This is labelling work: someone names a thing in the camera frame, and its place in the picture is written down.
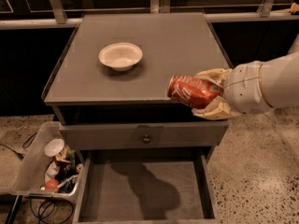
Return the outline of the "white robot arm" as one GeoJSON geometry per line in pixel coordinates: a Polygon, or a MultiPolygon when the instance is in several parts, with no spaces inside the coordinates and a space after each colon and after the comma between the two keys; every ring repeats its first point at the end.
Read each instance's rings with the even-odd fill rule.
{"type": "Polygon", "coordinates": [[[299,105],[299,36],[286,56],[244,63],[234,69],[206,70],[196,77],[223,88],[222,97],[215,98],[206,108],[192,110],[199,118],[229,119],[299,105]]]}

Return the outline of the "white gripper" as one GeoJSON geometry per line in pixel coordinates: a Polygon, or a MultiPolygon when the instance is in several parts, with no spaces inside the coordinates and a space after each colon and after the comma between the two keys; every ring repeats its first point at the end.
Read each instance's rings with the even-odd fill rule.
{"type": "Polygon", "coordinates": [[[262,63],[259,61],[238,65],[235,69],[215,68],[195,76],[223,87],[223,98],[218,96],[204,109],[192,109],[196,117],[220,120],[242,114],[262,114],[272,109],[265,100],[261,81],[262,63]]]}

